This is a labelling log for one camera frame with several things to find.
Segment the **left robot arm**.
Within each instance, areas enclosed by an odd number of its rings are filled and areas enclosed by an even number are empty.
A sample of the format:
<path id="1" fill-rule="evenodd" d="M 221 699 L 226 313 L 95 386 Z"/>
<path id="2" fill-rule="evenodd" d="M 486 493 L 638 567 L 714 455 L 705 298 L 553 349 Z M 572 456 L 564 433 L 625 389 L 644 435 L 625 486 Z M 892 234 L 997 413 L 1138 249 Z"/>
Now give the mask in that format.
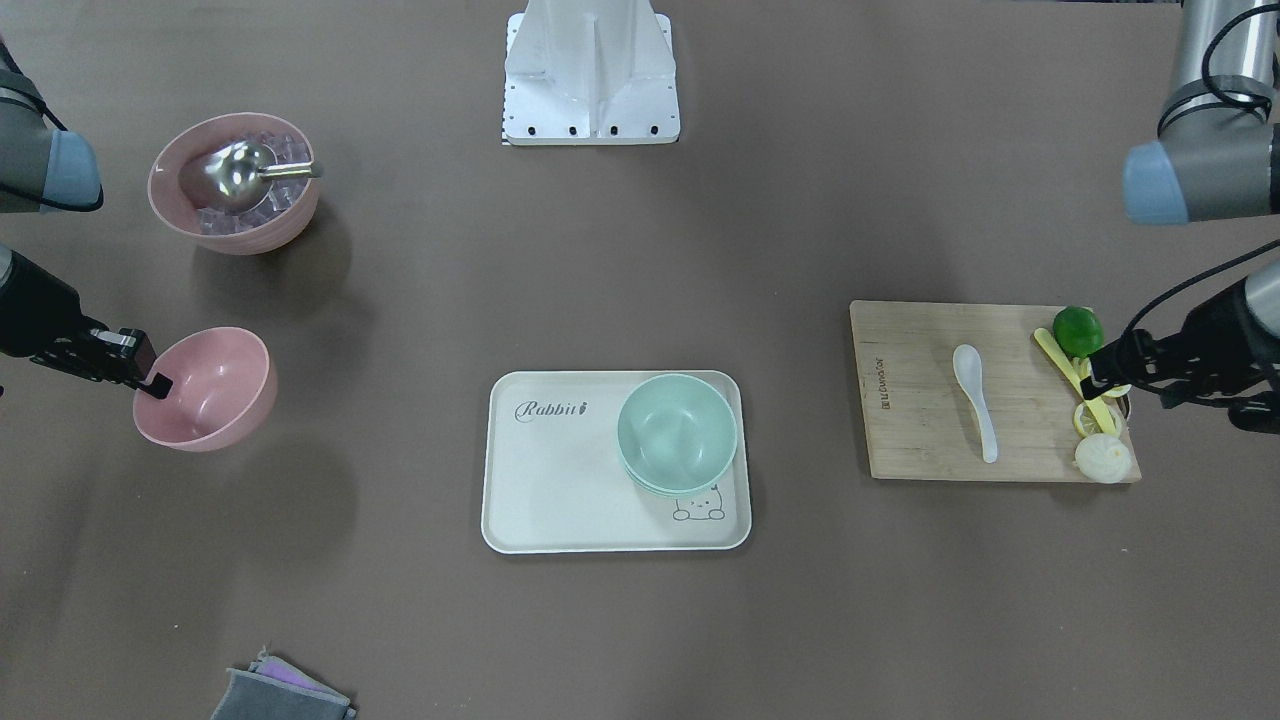
<path id="1" fill-rule="evenodd" d="M 1153 142 L 1126 156 L 1126 215 L 1147 225 L 1279 210 L 1277 4 L 1185 1 L 1171 90 Z M 1089 357 L 1085 398 L 1116 386 L 1221 407 L 1242 430 L 1279 429 L 1279 268 L 1252 272 L 1156 340 L 1130 322 Z"/>

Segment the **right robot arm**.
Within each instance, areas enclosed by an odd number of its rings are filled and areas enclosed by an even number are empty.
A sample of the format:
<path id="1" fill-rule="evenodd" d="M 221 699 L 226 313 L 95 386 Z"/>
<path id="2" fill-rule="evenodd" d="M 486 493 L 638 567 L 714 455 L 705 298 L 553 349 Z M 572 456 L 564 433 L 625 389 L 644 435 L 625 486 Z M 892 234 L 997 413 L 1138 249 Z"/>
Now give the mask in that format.
<path id="1" fill-rule="evenodd" d="M 99 210 L 104 191 L 90 143 L 49 109 L 35 82 L 3 47 L 1 196 L 4 213 Z M 173 382 L 154 373 L 143 331 L 86 315 L 78 292 L 38 264 L 1 249 L 1 350 L 91 382 L 164 400 Z"/>

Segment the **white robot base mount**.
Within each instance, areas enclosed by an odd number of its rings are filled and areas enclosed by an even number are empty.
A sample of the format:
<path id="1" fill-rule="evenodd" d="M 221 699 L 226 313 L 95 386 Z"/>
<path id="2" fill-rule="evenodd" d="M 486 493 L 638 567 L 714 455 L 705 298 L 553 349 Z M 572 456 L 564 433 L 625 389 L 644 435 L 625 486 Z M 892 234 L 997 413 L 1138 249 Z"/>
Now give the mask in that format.
<path id="1" fill-rule="evenodd" d="M 631 146 L 682 131 L 672 23 L 649 1 L 530 1 L 506 23 L 509 146 Z"/>

